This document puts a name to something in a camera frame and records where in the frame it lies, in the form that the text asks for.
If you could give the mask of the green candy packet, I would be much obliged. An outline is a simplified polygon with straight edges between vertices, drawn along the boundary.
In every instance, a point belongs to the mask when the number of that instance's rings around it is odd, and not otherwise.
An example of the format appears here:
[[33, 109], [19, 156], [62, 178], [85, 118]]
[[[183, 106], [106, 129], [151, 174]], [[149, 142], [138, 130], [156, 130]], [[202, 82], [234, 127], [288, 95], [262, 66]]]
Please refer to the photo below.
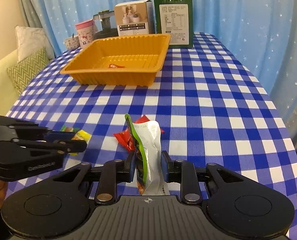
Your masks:
[[61, 127], [60, 131], [61, 132], [74, 132], [74, 133], [77, 133], [78, 131], [80, 131], [80, 129], [63, 125]]

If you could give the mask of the yellow candy packet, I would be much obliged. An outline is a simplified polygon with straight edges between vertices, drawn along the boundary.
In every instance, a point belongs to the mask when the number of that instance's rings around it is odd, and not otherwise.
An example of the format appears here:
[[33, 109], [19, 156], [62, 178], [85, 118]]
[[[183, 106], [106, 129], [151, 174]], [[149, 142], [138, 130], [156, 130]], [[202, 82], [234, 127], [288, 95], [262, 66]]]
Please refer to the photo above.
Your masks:
[[87, 144], [89, 143], [92, 135], [85, 132], [82, 129], [74, 128], [73, 132], [75, 135], [72, 137], [72, 140], [84, 140]]

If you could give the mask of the white green snack pouch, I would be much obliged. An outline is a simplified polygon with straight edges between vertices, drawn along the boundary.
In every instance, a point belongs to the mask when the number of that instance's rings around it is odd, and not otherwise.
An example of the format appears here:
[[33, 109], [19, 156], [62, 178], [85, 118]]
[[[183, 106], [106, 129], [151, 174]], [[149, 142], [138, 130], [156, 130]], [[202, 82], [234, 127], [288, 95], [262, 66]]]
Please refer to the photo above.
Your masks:
[[136, 179], [138, 191], [144, 196], [167, 196], [170, 194], [161, 170], [161, 129], [159, 123], [149, 120], [134, 123], [125, 114], [136, 154]]

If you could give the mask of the small red candy packet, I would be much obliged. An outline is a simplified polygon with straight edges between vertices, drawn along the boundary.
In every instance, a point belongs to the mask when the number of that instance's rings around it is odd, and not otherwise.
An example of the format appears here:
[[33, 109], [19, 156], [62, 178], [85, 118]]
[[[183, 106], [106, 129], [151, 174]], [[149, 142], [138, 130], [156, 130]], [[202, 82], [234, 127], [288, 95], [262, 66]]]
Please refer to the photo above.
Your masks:
[[120, 66], [120, 65], [117, 65], [117, 64], [109, 64], [108, 68], [125, 68], [125, 66]]

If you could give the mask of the light yellow sofa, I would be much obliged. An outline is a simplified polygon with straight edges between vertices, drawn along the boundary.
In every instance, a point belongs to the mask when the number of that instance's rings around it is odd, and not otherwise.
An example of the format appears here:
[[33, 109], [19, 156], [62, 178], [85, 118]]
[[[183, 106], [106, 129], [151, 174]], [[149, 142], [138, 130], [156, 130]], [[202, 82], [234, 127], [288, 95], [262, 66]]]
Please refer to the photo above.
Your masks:
[[17, 49], [0, 60], [0, 115], [6, 115], [18, 99], [6, 70], [17, 64]]

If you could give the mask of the green chevron cushion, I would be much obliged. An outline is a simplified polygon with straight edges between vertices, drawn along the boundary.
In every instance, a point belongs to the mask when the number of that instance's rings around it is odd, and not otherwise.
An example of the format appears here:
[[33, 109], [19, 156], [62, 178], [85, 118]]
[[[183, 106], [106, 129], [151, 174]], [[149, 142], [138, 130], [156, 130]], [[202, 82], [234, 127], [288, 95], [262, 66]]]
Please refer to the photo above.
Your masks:
[[31, 80], [49, 63], [45, 47], [39, 48], [13, 67], [6, 69], [17, 95], [20, 96]]

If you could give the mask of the white cushion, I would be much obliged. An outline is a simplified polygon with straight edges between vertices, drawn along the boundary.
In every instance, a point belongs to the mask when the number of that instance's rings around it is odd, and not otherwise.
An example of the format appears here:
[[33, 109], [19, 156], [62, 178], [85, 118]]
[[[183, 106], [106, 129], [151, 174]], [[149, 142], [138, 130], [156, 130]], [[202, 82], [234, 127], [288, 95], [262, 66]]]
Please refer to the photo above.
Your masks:
[[45, 48], [48, 59], [55, 58], [54, 50], [43, 28], [15, 27], [17, 62], [26, 59], [40, 48]]

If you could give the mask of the dark red chocolate packet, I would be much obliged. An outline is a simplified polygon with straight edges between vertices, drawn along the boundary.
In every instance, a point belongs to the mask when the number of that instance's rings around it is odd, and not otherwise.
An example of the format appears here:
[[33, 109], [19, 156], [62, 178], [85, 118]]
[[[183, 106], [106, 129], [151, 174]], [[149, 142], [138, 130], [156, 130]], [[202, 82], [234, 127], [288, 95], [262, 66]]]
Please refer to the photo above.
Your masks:
[[134, 151], [145, 156], [157, 156], [161, 153], [161, 134], [164, 131], [157, 121], [150, 120], [145, 115], [133, 121], [129, 114], [125, 114], [125, 122], [127, 128], [114, 133], [121, 146], [129, 152]]

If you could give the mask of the blue white checkered tablecloth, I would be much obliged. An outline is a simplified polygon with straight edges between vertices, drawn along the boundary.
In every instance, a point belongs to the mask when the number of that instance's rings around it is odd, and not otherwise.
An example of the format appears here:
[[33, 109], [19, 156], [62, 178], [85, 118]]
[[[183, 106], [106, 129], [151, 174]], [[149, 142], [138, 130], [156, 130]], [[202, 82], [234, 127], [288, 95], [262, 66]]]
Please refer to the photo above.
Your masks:
[[12, 118], [55, 130], [80, 128], [91, 135], [87, 150], [68, 156], [70, 168], [123, 159], [114, 133], [125, 114], [145, 115], [163, 129], [161, 148], [196, 166], [218, 163], [286, 195], [297, 239], [297, 155], [287, 128], [265, 89], [212, 35], [197, 33], [191, 49], [171, 49], [150, 87], [82, 86], [60, 70], [77, 51], [63, 53], [26, 88], [8, 111]]

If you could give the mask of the small patterned ceramic mug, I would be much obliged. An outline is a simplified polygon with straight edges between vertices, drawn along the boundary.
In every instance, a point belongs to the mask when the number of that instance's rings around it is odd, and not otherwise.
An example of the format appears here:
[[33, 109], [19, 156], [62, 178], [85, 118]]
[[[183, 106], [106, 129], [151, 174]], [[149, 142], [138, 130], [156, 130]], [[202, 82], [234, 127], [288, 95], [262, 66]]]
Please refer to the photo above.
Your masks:
[[79, 37], [71, 36], [64, 40], [64, 44], [67, 50], [73, 50], [80, 47]]

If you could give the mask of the pink cartoon cup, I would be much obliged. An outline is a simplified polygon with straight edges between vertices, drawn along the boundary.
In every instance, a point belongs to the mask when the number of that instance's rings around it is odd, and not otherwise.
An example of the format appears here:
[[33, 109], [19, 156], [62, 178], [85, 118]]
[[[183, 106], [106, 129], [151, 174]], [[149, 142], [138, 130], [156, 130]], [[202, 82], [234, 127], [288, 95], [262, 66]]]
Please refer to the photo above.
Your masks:
[[75, 28], [82, 49], [93, 42], [95, 34], [98, 31], [93, 19], [78, 23], [75, 25]]

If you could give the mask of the orange plastic tray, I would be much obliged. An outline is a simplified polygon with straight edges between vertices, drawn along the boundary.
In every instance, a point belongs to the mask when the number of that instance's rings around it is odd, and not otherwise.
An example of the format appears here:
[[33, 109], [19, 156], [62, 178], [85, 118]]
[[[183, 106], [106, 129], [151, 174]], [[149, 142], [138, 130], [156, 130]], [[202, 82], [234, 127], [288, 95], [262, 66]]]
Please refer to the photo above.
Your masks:
[[[131, 35], [93, 41], [60, 71], [81, 85], [146, 86], [164, 64], [169, 34]], [[125, 68], [108, 68], [109, 64]]]

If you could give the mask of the dark green glass humidifier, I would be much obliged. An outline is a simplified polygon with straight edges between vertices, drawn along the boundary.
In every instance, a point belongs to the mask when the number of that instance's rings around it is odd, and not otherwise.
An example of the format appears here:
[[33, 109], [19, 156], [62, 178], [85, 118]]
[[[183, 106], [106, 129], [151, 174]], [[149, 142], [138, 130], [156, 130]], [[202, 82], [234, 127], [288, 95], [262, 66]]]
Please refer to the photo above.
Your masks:
[[103, 10], [99, 11], [97, 14], [93, 15], [93, 20], [100, 21], [102, 30], [96, 31], [94, 34], [94, 39], [102, 39], [109, 37], [119, 36], [117, 28], [111, 27], [111, 17], [115, 16], [114, 11], [112, 10]]

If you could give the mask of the white humidifier box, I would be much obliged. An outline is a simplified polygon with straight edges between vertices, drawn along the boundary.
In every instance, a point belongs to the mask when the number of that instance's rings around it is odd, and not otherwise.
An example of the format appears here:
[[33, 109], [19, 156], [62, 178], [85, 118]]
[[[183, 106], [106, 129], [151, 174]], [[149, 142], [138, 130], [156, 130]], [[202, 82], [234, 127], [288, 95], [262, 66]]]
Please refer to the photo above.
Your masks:
[[119, 3], [114, 15], [119, 36], [155, 34], [151, 0]]

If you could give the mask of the blue star curtain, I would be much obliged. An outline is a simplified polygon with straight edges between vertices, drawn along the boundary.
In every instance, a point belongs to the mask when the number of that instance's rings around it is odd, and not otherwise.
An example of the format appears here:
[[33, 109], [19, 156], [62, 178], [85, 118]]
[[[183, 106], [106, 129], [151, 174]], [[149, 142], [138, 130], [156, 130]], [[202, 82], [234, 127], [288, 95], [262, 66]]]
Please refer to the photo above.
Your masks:
[[215, 35], [259, 79], [297, 135], [297, 0], [20, 0], [25, 21], [46, 31], [56, 54], [83, 21], [105, 34], [171, 35], [192, 46]]

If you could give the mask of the green milk carton box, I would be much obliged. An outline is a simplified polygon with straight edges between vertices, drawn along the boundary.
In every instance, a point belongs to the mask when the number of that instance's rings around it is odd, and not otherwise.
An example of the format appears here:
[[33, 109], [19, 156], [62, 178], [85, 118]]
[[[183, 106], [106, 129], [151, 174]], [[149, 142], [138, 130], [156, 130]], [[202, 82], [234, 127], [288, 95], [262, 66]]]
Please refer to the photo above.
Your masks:
[[157, 33], [170, 35], [170, 48], [193, 47], [192, 0], [153, 0]]

